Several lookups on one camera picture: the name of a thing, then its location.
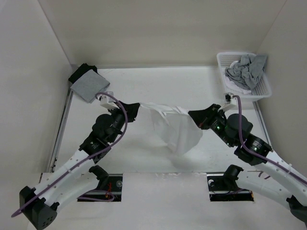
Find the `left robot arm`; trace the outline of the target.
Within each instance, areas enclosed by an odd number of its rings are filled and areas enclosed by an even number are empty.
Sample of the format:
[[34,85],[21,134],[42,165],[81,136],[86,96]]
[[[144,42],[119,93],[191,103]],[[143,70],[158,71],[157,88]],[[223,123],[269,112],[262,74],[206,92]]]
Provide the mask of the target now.
[[35,229],[47,228],[72,200],[86,200],[87,192],[106,189],[109,174],[98,162],[122,138],[128,123],[136,119],[139,107],[139,103],[119,102],[100,115],[89,136],[64,165],[45,181],[19,192],[21,212]]

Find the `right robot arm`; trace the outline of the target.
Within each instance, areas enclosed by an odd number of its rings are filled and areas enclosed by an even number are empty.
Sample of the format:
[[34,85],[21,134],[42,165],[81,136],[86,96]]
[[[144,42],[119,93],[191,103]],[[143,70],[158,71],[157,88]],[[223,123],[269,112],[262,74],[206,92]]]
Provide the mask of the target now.
[[250,166],[268,175],[267,179],[231,164],[214,186],[230,192],[250,190],[288,209],[302,222],[307,221],[307,179],[286,163],[264,140],[251,133],[253,124],[241,112],[225,116],[220,105],[188,112],[196,126],[212,130],[234,154]]

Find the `white tank top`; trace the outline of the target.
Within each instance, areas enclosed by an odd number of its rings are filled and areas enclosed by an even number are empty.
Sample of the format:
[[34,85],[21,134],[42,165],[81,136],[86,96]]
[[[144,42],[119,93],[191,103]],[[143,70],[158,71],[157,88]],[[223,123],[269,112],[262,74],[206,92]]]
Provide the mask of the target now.
[[203,136],[188,110],[180,106],[141,103],[141,108],[150,110],[155,133],[178,156],[189,152]]

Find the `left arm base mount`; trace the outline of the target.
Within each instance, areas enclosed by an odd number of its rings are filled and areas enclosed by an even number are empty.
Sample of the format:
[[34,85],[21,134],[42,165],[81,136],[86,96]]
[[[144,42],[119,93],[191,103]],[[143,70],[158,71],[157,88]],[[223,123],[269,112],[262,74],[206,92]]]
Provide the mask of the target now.
[[78,202],[121,202],[123,188],[123,174],[108,174],[96,165],[89,169],[98,182],[95,189],[81,195]]

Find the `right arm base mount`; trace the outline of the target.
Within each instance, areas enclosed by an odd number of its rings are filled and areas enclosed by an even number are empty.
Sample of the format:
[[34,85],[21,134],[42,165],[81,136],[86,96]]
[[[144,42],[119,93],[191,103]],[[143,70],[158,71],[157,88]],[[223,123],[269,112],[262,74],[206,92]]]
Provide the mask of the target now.
[[254,196],[250,190],[239,188],[236,184],[238,175],[243,169],[230,165],[225,172],[207,174],[209,199],[211,202],[248,201],[253,202]]

